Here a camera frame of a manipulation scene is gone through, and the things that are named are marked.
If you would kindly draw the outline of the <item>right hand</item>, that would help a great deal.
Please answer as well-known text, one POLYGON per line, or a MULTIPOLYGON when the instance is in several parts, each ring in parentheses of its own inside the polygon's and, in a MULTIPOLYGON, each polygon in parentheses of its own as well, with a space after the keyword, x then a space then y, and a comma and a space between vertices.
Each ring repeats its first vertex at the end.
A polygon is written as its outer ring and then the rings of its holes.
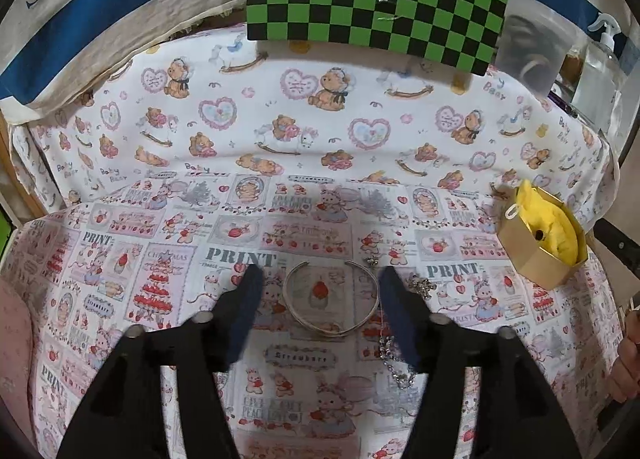
POLYGON ((621 404, 639 395, 639 343, 639 312, 630 311, 626 317, 624 338, 618 345, 617 357, 608 375, 608 393, 621 404))

